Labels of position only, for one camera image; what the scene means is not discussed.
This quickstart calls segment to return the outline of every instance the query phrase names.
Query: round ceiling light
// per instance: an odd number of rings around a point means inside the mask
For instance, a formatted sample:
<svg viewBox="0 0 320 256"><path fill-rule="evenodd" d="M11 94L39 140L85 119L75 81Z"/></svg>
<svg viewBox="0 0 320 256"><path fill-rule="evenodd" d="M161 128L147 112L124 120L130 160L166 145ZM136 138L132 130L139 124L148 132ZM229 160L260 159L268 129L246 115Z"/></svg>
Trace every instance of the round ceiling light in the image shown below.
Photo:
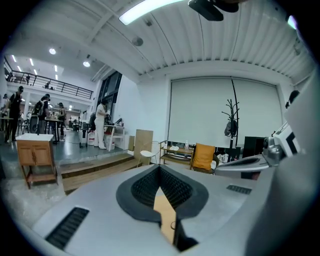
<svg viewBox="0 0 320 256"><path fill-rule="evenodd" d="M89 67L90 67L90 63L89 63L88 61L85 61L85 62L83 63L83 65L84 65L86 68L89 68Z"/></svg>
<svg viewBox="0 0 320 256"><path fill-rule="evenodd" d="M49 50L49 53L51 53L51 54L55 55L55 54L56 54L56 50L55 50L55 49L53 49L53 48L51 48L51 49Z"/></svg>

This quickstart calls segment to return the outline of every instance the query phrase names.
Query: vent slot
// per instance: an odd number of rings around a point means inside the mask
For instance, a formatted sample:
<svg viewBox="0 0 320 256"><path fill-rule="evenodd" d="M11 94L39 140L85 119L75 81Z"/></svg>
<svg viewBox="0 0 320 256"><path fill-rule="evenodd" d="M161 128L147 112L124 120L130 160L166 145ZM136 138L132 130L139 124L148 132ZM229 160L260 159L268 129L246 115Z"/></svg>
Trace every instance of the vent slot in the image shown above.
<svg viewBox="0 0 320 256"><path fill-rule="evenodd" d="M88 213L89 211L87 209L79 207L73 208L45 240L53 246L63 250Z"/></svg>
<svg viewBox="0 0 320 256"><path fill-rule="evenodd" d="M234 192L238 192L238 193L241 193L241 194L246 194L246 195L249 195L252 191L251 188L246 188L246 187L243 187L243 186L236 186L236 185L229 185L226 187L227 190L231 190L231 191L234 191Z"/></svg>

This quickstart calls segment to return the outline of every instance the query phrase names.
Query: wooden cabinet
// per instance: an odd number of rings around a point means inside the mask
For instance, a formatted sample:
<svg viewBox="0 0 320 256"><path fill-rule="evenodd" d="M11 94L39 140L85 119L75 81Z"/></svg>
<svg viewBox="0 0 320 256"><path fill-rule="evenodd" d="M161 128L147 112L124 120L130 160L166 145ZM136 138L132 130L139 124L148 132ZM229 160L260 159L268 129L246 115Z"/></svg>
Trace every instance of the wooden cabinet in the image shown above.
<svg viewBox="0 0 320 256"><path fill-rule="evenodd" d="M17 137L17 151L19 162L22 169L22 174L25 182L30 189L30 182L53 181L57 182L57 169L55 166L52 141L49 134L42 134L39 137L33 136L36 134L25 133ZM26 173L24 166L29 166L29 171ZM32 166L51 166L52 173L50 174L35 174L32 171Z"/></svg>

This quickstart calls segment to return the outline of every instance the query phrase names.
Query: person in white clothes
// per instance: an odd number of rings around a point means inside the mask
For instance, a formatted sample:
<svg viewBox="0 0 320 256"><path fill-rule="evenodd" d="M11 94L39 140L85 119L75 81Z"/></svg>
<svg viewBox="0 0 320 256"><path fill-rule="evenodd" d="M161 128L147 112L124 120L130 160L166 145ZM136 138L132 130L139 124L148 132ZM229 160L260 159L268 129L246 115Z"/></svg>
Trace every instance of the person in white clothes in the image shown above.
<svg viewBox="0 0 320 256"><path fill-rule="evenodd" d="M105 125L105 116L106 116L106 107L107 101L105 99L102 100L101 104L96 108L95 113L95 134L94 134L94 146L98 147L102 150L106 150L107 148L104 145L104 125Z"/></svg>

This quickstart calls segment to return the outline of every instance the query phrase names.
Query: white cabinet top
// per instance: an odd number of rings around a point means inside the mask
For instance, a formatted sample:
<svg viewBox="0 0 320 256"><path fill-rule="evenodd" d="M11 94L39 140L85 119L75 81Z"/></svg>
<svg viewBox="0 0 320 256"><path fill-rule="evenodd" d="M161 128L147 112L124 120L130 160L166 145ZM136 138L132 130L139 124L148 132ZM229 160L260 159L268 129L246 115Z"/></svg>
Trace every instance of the white cabinet top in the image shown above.
<svg viewBox="0 0 320 256"><path fill-rule="evenodd" d="M49 142L54 137L53 134L39 134L36 133L25 133L19 137L16 137L17 141L38 141L38 142Z"/></svg>

